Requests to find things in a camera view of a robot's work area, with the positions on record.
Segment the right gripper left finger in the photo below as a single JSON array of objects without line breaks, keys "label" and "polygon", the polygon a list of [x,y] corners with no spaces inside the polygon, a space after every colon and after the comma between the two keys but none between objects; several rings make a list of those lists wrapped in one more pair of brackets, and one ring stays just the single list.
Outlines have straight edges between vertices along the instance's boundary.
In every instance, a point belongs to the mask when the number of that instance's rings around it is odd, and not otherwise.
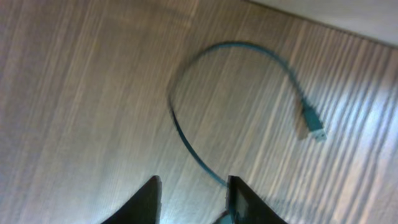
[{"label": "right gripper left finger", "polygon": [[102,224],[158,224],[161,213],[162,183],[153,175]]}]

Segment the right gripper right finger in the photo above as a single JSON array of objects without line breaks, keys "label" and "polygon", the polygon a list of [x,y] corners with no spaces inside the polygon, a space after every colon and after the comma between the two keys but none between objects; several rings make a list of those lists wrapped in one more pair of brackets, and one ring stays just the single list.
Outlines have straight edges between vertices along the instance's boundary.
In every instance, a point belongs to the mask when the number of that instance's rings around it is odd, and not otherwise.
[{"label": "right gripper right finger", "polygon": [[226,199],[232,223],[287,224],[238,176],[229,176]]}]

